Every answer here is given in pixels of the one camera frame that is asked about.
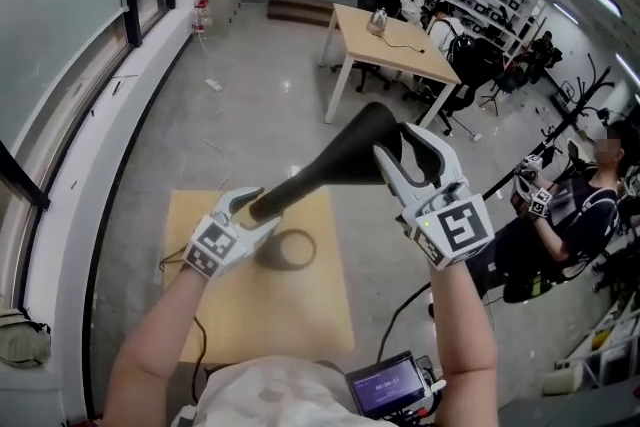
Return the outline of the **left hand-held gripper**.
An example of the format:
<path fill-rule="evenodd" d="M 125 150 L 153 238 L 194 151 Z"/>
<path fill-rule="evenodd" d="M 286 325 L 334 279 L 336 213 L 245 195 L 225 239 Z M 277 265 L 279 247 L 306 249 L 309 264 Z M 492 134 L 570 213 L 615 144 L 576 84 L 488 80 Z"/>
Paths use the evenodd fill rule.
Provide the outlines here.
<path fill-rule="evenodd" d="M 252 228 L 231 222 L 231 217 L 257 199 L 263 187 L 242 187 L 224 192 L 218 200 L 218 211 L 205 215 L 182 257 L 184 263 L 204 278 L 217 278 L 251 257 L 282 221 L 276 216 Z"/>

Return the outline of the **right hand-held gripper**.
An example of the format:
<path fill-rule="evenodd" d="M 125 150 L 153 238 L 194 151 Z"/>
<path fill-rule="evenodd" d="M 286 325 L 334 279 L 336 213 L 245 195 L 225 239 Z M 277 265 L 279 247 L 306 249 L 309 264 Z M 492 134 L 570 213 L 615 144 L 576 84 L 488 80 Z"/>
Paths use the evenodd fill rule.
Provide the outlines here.
<path fill-rule="evenodd" d="M 401 123 L 399 130 L 421 179 L 414 180 L 387 147 L 376 144 L 373 153 L 393 195 L 406 206 L 399 215 L 405 235 L 438 271 L 472 258 L 495 235 L 482 196 L 458 180 L 463 177 L 461 164 L 447 142 L 412 123 Z"/>

